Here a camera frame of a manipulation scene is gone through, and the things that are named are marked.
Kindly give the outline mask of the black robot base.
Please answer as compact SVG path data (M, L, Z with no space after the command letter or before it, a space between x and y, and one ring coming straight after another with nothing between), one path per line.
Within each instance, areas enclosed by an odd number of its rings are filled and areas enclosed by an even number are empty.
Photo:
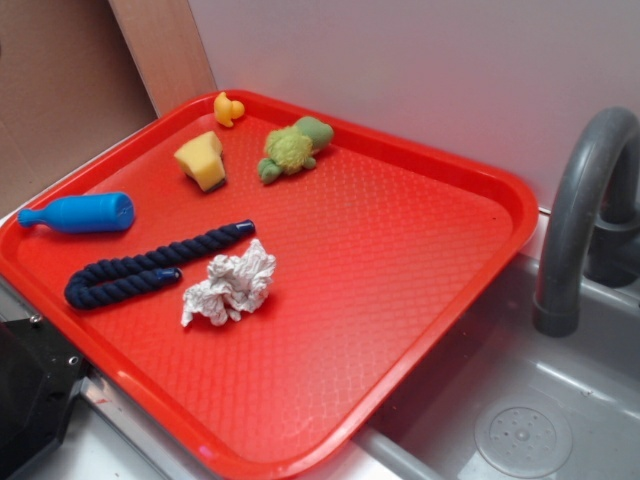
M40 315L1 324L1 477L59 448L86 376L84 355Z

